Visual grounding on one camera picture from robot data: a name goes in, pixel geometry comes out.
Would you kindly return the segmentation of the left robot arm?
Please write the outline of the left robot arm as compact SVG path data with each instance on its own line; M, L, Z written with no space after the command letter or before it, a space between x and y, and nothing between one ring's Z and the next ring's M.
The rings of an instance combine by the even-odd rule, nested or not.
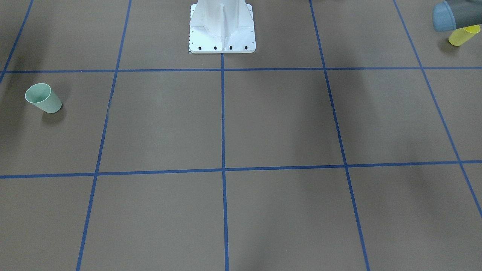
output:
M482 1L445 0L432 10L433 28L437 32L453 31L482 23Z

